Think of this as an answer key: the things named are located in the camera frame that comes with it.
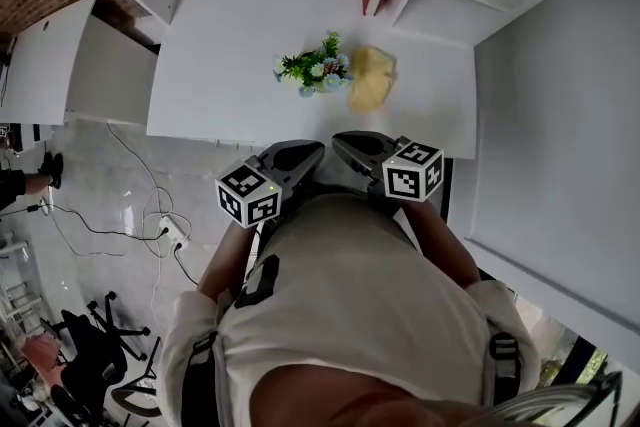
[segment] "backpack strap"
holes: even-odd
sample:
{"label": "backpack strap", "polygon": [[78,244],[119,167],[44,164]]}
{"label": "backpack strap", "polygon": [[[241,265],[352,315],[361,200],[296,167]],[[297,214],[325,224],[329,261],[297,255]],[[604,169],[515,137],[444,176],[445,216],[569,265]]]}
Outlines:
{"label": "backpack strap", "polygon": [[[213,378],[216,373],[213,344],[217,337],[218,332],[213,331],[204,340],[193,344],[193,352],[189,357],[182,384],[182,427],[200,426],[204,418],[211,427],[221,427],[218,415],[212,414],[217,409]],[[212,401],[216,402],[215,408],[211,407]]]}
{"label": "backpack strap", "polygon": [[520,390],[522,366],[518,341],[489,322],[491,340],[485,355],[483,405],[496,406]]}

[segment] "sneaker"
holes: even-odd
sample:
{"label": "sneaker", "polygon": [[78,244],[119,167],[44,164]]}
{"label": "sneaker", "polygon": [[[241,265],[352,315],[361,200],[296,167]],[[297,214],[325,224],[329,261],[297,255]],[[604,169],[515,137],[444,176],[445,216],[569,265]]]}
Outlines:
{"label": "sneaker", "polygon": [[64,160],[62,159],[62,154],[56,153],[56,156],[53,157],[53,164],[51,166],[51,187],[56,189],[60,188],[62,185],[62,170],[64,169]]}
{"label": "sneaker", "polygon": [[46,152],[44,154],[44,160],[42,161],[42,166],[38,169],[38,173],[41,175],[49,175],[53,171],[53,157],[51,156],[51,152]]}

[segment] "office chair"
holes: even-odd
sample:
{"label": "office chair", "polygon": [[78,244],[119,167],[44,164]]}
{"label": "office chair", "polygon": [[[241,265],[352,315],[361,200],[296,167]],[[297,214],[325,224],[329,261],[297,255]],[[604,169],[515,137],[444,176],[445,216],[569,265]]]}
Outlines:
{"label": "office chair", "polygon": [[153,405],[150,407],[144,407],[143,405],[140,405],[140,400],[138,400],[138,403],[135,403],[131,402],[128,399],[132,395],[142,395],[147,397],[156,396],[156,389],[145,386],[145,384],[148,383],[149,380],[155,380],[157,378],[156,373],[151,367],[153,366],[153,359],[156,355],[159,345],[160,337],[156,339],[156,343],[153,346],[153,351],[151,352],[151,357],[149,358],[147,367],[140,377],[134,379],[130,383],[120,386],[119,388],[111,390],[111,397],[116,402],[116,404],[118,404],[126,411],[129,411],[130,413],[138,416],[142,416],[143,418],[153,418],[155,416],[160,416],[162,414],[160,408],[155,403],[153,403]]}
{"label": "office chair", "polygon": [[[113,291],[109,292],[104,297],[104,309],[107,317],[106,319],[102,318],[102,316],[98,313],[97,311],[98,303],[96,301],[91,301],[89,304],[87,304],[87,309],[89,310],[89,313],[91,314],[91,316],[100,325],[100,327],[102,327],[102,329],[104,329],[106,333],[109,333],[114,338],[117,338],[120,346],[125,351],[127,351],[133,359],[135,359],[136,361],[146,361],[147,355],[144,352],[140,354],[136,354],[134,350],[131,347],[129,347],[129,344],[127,344],[127,342],[125,342],[122,339],[122,337],[123,336],[149,336],[151,331],[149,330],[148,327],[143,327],[142,329],[139,329],[139,330],[120,329],[116,327],[115,323],[113,322],[113,315],[111,313],[111,301],[114,301],[117,297],[118,296]],[[62,331],[67,327],[66,322],[64,321],[58,324],[51,324],[50,322],[41,318],[40,322],[42,323],[44,330],[57,339],[60,339],[60,334],[59,334],[60,331]]]}
{"label": "office chair", "polygon": [[138,361],[146,359],[144,353],[134,353],[122,336],[145,336],[148,328],[131,331],[115,327],[110,306],[115,298],[114,292],[105,297],[106,320],[96,312],[97,303],[87,305],[104,331],[93,326],[86,315],[76,316],[66,310],[62,310],[63,322],[59,324],[43,321],[45,329],[58,337],[67,329],[77,350],[77,356],[60,373],[64,388],[51,388],[52,400],[74,425],[100,422],[107,388],[121,382],[128,368],[123,349]]}

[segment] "yellow sponge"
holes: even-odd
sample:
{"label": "yellow sponge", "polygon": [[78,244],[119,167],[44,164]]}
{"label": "yellow sponge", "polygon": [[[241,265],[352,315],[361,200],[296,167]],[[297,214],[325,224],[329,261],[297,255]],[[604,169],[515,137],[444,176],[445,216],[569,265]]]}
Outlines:
{"label": "yellow sponge", "polygon": [[380,107],[393,84],[394,60],[377,48],[362,47],[351,60],[353,87],[349,105],[354,112],[372,112]]}

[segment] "white cable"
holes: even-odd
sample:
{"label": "white cable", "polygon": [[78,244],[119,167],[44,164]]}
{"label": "white cable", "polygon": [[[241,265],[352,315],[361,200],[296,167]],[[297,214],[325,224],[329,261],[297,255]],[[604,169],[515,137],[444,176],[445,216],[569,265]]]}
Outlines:
{"label": "white cable", "polygon": [[160,324],[158,324],[158,318],[156,317],[156,311],[153,309],[153,300],[156,298],[156,287],[160,283],[160,278],[162,277],[162,260],[163,258],[158,258],[158,279],[153,284],[153,288],[151,290],[151,303],[149,303],[149,308],[151,308],[151,315],[153,316],[153,322],[156,324],[156,327],[160,329]]}
{"label": "white cable", "polygon": [[[158,187],[158,183],[156,182],[156,179],[153,177],[153,174],[151,173],[151,170],[147,167],[147,165],[144,163],[144,161],[136,153],[133,152],[133,150],[131,150],[126,144],[124,144],[122,139],[120,139],[116,134],[114,134],[113,130],[111,130],[111,127],[109,126],[109,123],[107,123],[107,130],[114,137],[114,139],[116,141],[118,141],[118,143],[120,143],[120,146],[122,146],[128,153],[133,155],[138,160],[138,162],[140,162],[140,164],[142,164],[142,167],[144,167],[144,169],[147,171],[147,174],[149,175],[149,178],[151,178],[151,181],[153,182],[153,189],[151,190],[151,192],[147,196],[147,199],[144,202],[144,205],[142,207],[142,212],[141,212],[141,216],[140,216],[141,217],[140,230],[141,230],[142,235],[141,235],[140,238],[144,238],[145,224],[147,222],[147,219],[149,219],[150,217],[160,216],[161,219],[163,217],[168,217],[168,216],[169,217],[178,217],[178,218],[182,219],[183,221],[185,221],[189,225],[189,228],[188,228],[185,236],[179,242],[180,244],[184,244],[184,242],[189,238],[189,235],[191,235],[191,229],[192,229],[191,221],[189,221],[189,219],[187,219],[186,217],[184,217],[184,216],[182,216],[180,214],[176,214],[173,211],[173,198],[171,197],[171,194],[169,194],[169,191],[167,191],[163,187]],[[149,201],[151,200],[151,197],[153,196],[154,192],[156,193],[158,211],[157,212],[150,212],[149,214],[145,215],[145,211],[146,211],[147,205],[149,204]],[[167,211],[163,211],[162,210],[162,205],[160,203],[160,192],[164,192],[165,195],[167,196],[167,198],[169,198],[169,210],[167,210]],[[156,234],[154,235],[154,237],[158,237],[158,232],[159,231],[160,231],[160,222],[158,222],[158,225],[156,226]],[[156,317],[156,312],[153,309],[153,301],[156,298],[156,289],[157,289],[158,285],[160,284],[160,280],[162,279],[162,260],[164,260],[165,258],[167,258],[168,256],[171,255],[171,251],[172,251],[174,246],[173,246],[173,244],[169,244],[169,249],[167,250],[167,253],[163,256],[163,255],[160,254],[160,244],[158,243],[157,240],[155,241],[155,243],[156,243],[156,252],[154,252],[149,247],[149,244],[147,244],[146,241],[143,241],[143,242],[144,242],[144,245],[149,250],[149,252],[151,252],[158,259],[158,279],[156,279],[156,282],[153,284],[153,288],[152,288],[152,291],[151,291],[151,302],[149,303],[149,308],[151,309],[151,315],[153,316],[153,321],[155,322],[156,327],[158,329],[160,329],[160,325],[158,324],[158,319]]]}

